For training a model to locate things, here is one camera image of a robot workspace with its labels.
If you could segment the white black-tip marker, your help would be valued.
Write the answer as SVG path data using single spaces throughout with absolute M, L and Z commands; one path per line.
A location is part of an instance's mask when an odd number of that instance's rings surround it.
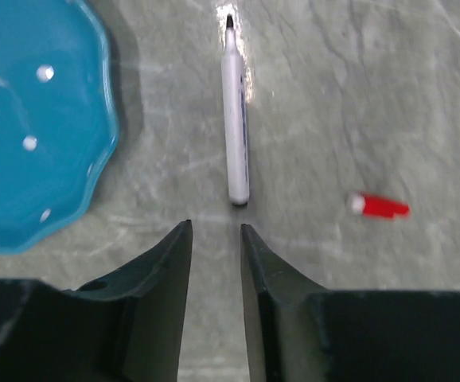
M 221 77 L 228 196 L 233 205 L 244 206 L 250 197 L 244 59 L 231 14 L 226 17 Z

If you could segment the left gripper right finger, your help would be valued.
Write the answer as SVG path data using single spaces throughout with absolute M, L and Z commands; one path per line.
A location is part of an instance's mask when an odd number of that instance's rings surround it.
M 253 381 L 460 381 L 460 291 L 330 290 L 240 229 Z

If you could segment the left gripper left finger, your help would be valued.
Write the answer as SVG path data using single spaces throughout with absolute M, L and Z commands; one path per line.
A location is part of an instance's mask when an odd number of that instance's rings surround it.
M 0 381 L 177 379 L 193 228 L 77 290 L 0 279 Z

